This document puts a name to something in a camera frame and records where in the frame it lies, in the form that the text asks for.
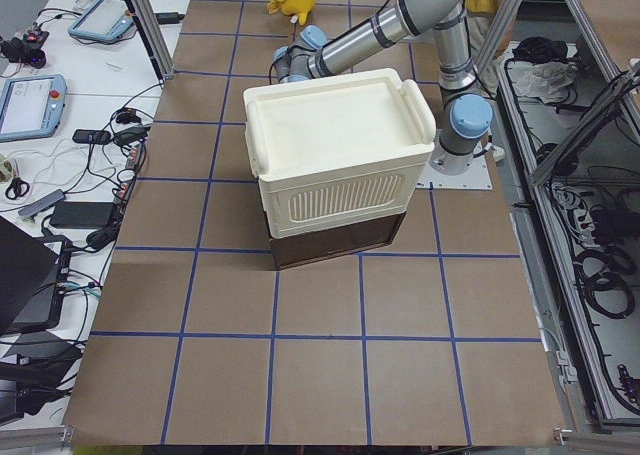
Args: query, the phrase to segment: gray floor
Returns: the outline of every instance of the gray floor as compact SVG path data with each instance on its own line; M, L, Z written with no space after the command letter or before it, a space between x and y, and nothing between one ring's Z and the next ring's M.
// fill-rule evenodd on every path
M0 0L0 36L10 40L31 26L38 12L48 0ZM0 73L7 68L8 62L0 58Z

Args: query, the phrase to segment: storage box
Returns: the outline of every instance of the storage box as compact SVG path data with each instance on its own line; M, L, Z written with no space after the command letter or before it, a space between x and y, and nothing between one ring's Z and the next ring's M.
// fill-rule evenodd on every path
M391 69L250 88L246 139L274 238L405 212L435 120Z

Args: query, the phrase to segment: tape roll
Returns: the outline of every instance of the tape roll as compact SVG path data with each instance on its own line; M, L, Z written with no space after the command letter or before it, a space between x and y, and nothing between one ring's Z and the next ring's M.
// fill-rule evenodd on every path
M13 166L11 160L0 153L0 183L8 182L13 178Z

